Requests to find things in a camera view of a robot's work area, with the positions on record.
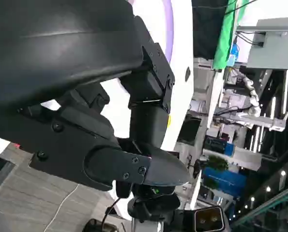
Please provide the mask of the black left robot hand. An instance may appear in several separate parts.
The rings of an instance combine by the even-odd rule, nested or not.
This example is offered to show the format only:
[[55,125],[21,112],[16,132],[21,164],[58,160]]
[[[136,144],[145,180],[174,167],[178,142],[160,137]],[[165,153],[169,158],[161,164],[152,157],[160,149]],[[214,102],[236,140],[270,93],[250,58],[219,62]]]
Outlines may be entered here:
[[[95,108],[101,82],[130,94],[130,136]],[[174,73],[125,0],[0,0],[0,138],[30,167],[102,191],[175,187],[184,164],[161,149]]]

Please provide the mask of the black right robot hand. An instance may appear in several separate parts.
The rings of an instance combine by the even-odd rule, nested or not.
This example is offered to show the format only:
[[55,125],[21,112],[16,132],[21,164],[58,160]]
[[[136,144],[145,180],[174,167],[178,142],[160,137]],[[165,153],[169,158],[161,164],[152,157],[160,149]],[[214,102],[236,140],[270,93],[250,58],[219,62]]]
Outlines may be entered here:
[[134,184],[132,187],[133,198],[127,206],[128,214],[145,221],[163,221],[166,216],[181,205],[175,187],[161,187]]

